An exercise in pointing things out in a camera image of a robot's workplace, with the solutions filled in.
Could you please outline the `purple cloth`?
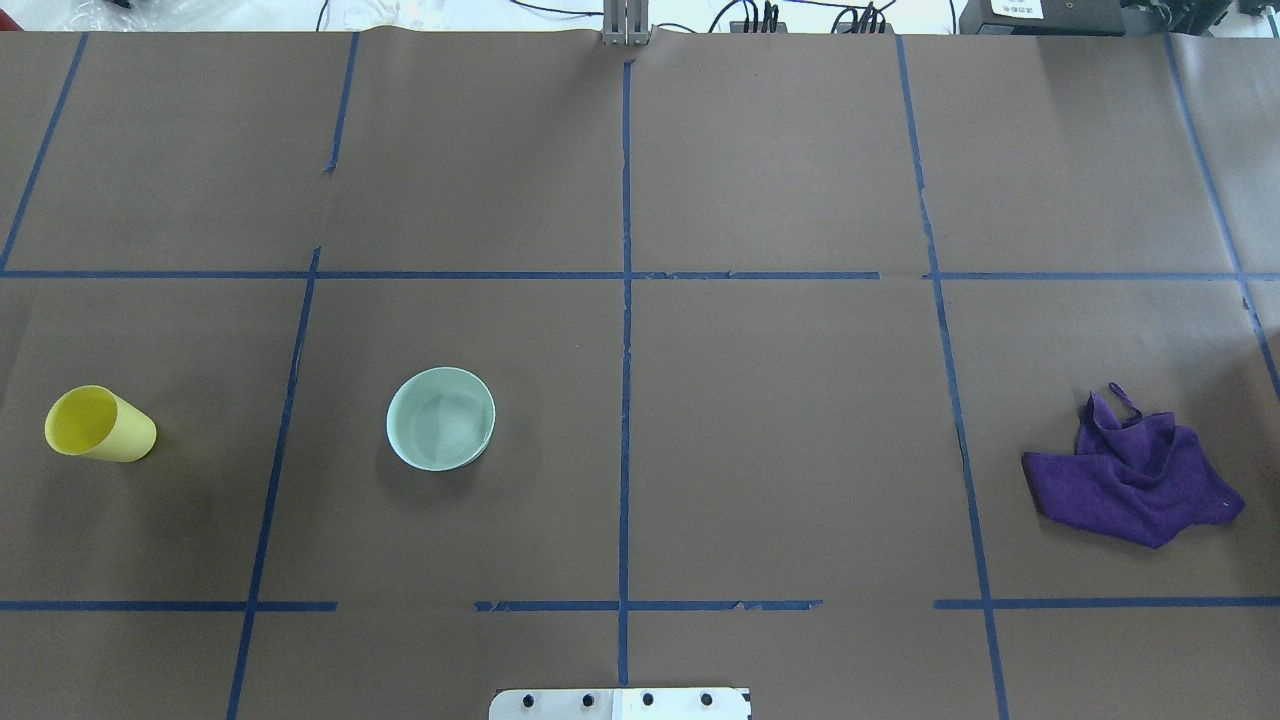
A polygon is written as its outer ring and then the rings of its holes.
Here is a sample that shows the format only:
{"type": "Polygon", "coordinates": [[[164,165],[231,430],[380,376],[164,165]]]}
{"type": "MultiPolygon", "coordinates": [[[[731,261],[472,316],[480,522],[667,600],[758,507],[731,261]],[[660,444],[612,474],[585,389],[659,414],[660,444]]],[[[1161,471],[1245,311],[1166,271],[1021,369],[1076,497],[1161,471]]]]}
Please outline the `purple cloth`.
{"type": "Polygon", "coordinates": [[[1152,550],[1190,527],[1233,523],[1245,500],[1215,469],[1198,433],[1172,413],[1143,413],[1115,382],[1108,389],[1129,411],[1126,419],[1093,392],[1073,454],[1021,456],[1036,510],[1152,550]]]}

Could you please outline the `black power strip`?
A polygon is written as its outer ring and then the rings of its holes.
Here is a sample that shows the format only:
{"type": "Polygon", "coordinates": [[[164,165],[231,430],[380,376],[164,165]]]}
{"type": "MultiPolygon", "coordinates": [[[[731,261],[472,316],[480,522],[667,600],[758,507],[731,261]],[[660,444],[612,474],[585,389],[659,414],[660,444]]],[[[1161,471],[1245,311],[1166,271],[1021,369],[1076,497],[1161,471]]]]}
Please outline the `black power strip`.
{"type": "Polygon", "coordinates": [[[760,33],[773,35],[893,35],[895,28],[879,14],[873,14],[869,20],[855,20],[854,13],[838,13],[831,18],[782,15],[776,23],[771,22],[765,28],[764,19],[756,29],[760,33]]]}

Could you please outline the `yellow plastic cup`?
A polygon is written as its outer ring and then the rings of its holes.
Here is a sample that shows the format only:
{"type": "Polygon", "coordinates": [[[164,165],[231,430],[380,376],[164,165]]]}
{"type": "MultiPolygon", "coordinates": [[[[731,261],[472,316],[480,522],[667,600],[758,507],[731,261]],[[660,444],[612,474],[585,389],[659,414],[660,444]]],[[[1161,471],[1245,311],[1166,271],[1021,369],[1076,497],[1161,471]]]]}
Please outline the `yellow plastic cup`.
{"type": "Polygon", "coordinates": [[[145,413],[101,386],[67,391],[44,421],[46,443],[58,454],[108,462],[133,462],[157,441],[157,427],[145,413]]]}

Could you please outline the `mint green bowl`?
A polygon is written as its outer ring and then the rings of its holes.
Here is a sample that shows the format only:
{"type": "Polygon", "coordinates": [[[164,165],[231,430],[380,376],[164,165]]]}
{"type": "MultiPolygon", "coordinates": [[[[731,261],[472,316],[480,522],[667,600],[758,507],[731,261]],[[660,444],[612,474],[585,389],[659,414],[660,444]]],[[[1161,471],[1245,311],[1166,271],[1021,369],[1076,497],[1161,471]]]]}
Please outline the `mint green bowl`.
{"type": "Polygon", "coordinates": [[[435,366],[408,378],[392,396],[385,433],[392,451],[421,471],[453,471],[479,459],[497,425],[486,383],[457,366],[435,366]]]}

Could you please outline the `black device box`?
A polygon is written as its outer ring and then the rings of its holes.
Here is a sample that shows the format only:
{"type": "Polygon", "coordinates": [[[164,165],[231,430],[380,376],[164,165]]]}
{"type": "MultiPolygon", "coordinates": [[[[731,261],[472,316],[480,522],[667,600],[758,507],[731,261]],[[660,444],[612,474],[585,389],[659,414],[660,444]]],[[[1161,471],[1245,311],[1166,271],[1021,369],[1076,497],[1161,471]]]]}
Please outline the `black device box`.
{"type": "Polygon", "coordinates": [[[968,1],[960,35],[1052,35],[1120,37],[1120,1],[968,1]]]}

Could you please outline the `white pedestal base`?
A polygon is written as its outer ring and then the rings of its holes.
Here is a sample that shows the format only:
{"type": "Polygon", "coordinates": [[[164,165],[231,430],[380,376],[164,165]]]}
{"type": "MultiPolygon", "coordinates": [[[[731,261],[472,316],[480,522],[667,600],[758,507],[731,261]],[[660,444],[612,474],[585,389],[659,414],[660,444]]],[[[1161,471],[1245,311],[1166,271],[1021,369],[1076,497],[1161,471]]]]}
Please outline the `white pedestal base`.
{"type": "Polygon", "coordinates": [[[750,692],[732,687],[508,689],[489,719],[751,719],[750,692]]]}

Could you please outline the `grey aluminium frame post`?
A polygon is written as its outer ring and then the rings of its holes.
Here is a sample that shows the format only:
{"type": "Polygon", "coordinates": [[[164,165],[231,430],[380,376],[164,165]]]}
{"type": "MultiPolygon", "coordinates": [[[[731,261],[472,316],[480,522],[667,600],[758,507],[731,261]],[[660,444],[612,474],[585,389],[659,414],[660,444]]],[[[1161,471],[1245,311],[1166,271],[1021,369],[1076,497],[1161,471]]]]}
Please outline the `grey aluminium frame post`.
{"type": "Polygon", "coordinates": [[[605,46],[646,46],[652,41],[648,0],[605,0],[602,5],[602,41],[605,46]]]}

